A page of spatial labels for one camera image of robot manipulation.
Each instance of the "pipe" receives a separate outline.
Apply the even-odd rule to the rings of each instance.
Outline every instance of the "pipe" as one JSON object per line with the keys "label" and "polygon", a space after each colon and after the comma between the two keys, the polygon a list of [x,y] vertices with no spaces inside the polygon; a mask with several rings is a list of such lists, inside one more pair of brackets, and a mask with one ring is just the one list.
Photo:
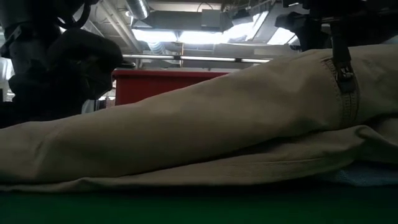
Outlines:
{"label": "pipe", "polygon": [[108,0],[103,0],[102,3],[109,9],[110,13],[113,15],[113,17],[116,19],[116,21],[119,23],[120,27],[124,31],[124,33],[130,38],[130,41],[134,45],[135,50],[138,52],[141,52],[141,45],[132,33],[132,30],[130,26],[127,28],[125,21],[120,17],[119,13],[116,11],[114,6],[108,1]]}
{"label": "pipe", "polygon": [[126,0],[126,2],[133,18],[143,20],[149,16],[150,8],[146,0]]}
{"label": "pipe", "polygon": [[131,48],[135,48],[134,44],[131,42],[131,40],[129,40],[129,38],[127,37],[127,35],[120,29],[120,27],[116,24],[116,22],[113,20],[112,16],[107,12],[107,10],[105,9],[105,7],[103,6],[102,2],[99,2],[97,4],[97,6],[104,11],[105,16],[107,18],[107,20],[111,23],[111,25],[113,26],[113,28],[116,30],[116,32],[120,35],[120,37],[125,41],[125,43],[131,47]]}

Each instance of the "ceiling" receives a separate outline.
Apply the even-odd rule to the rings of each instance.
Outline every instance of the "ceiling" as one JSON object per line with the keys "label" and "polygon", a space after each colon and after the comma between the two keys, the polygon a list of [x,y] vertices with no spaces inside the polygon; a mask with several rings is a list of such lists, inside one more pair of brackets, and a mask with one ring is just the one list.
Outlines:
{"label": "ceiling", "polygon": [[[260,4],[266,0],[257,0]],[[147,0],[151,11],[161,12],[200,12],[202,9],[222,9],[227,11],[237,5],[247,5],[253,0]],[[85,29],[102,35],[117,43],[124,54],[137,54],[149,50],[145,42],[137,41],[134,34],[124,34],[123,30],[130,29],[131,18],[126,14],[126,0],[100,0],[99,4],[92,6],[90,19],[86,23]],[[280,14],[292,11],[302,11],[300,6],[283,8],[280,2],[273,2],[272,7],[265,21],[261,24],[254,38],[250,41],[243,41],[236,44],[185,44],[184,55],[213,55],[229,57],[248,57],[248,58],[275,58],[286,55],[296,54],[289,46],[267,46],[266,43],[275,34],[277,28],[274,27],[275,19]]]}

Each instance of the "metal rod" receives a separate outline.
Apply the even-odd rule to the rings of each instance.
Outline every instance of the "metal rod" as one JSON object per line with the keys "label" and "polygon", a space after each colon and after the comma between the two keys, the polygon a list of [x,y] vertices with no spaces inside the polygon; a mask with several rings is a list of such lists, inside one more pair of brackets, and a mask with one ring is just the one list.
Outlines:
{"label": "metal rod", "polygon": [[123,58],[156,59],[156,60],[196,60],[207,62],[238,62],[238,63],[266,63],[270,58],[226,58],[202,57],[184,55],[123,55]]}

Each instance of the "seam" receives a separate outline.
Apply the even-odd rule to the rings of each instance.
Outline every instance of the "seam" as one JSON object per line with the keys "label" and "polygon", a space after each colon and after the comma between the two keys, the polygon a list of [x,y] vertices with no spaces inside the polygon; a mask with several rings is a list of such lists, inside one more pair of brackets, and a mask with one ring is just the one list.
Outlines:
{"label": "seam", "polygon": [[306,162],[314,162],[314,161],[320,161],[323,159],[335,159],[338,157],[344,157],[346,156],[346,154],[350,154],[351,152],[345,152],[342,153],[340,155],[336,155],[336,156],[323,156],[323,157],[317,157],[317,158],[313,158],[313,159],[301,159],[301,160],[292,160],[292,161],[275,161],[275,162],[240,162],[240,163],[233,163],[233,164],[269,164],[269,165],[287,165],[287,164],[291,164],[291,163],[306,163]]}
{"label": "seam", "polygon": [[352,97],[355,103],[351,103],[351,106],[353,107],[353,114],[352,114],[352,124],[356,122],[356,118],[358,117],[358,112],[359,112],[359,104],[361,103],[361,90],[359,89],[359,83],[358,79],[356,78],[356,74],[354,73],[354,78],[355,78],[355,85],[356,85],[356,90],[354,93],[352,93]]}
{"label": "seam", "polygon": [[43,160],[46,158],[48,155],[47,151],[43,151],[43,145],[49,141],[49,139],[52,139],[54,141],[57,140],[58,136],[60,133],[62,133],[64,130],[66,130],[68,127],[71,125],[75,124],[76,121],[69,122],[67,123],[65,120],[60,121],[59,124],[56,124],[54,128],[51,129],[44,137],[43,139],[34,147],[34,163],[35,163],[35,171],[33,171],[33,176],[34,178],[40,175],[40,170],[41,170],[41,164],[43,163]]}
{"label": "seam", "polygon": [[341,127],[341,125],[343,123],[343,118],[344,118],[343,98],[342,98],[340,89],[338,88],[337,82],[334,77],[333,71],[335,71],[335,68],[334,68],[334,66],[332,66],[332,67],[330,66],[330,62],[331,62],[331,57],[321,59],[321,65],[329,74],[328,77],[329,77],[330,83],[335,91],[336,101],[338,102],[338,107],[339,107],[339,111],[340,111],[340,121],[339,121],[339,124],[337,124],[335,127],[336,129],[338,129]]}

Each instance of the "duct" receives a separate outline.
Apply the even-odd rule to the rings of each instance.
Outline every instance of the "duct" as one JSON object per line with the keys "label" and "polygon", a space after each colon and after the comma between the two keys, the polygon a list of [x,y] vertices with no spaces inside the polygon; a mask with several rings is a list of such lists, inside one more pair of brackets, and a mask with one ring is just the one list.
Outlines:
{"label": "duct", "polygon": [[150,8],[146,0],[126,0],[126,2],[133,18],[142,20],[149,16]]}
{"label": "duct", "polygon": [[231,19],[225,12],[220,15],[219,23],[204,24],[202,12],[174,12],[174,11],[154,11],[148,18],[144,19],[144,23],[137,22],[133,25],[133,29],[140,29],[151,27],[152,29],[158,30],[190,30],[190,31],[213,31],[213,32],[223,32],[231,28]]}
{"label": "duct", "polygon": [[161,42],[148,42],[148,47],[152,51],[152,53],[157,54],[157,55],[165,55],[166,54],[166,48],[164,47],[163,43]]}

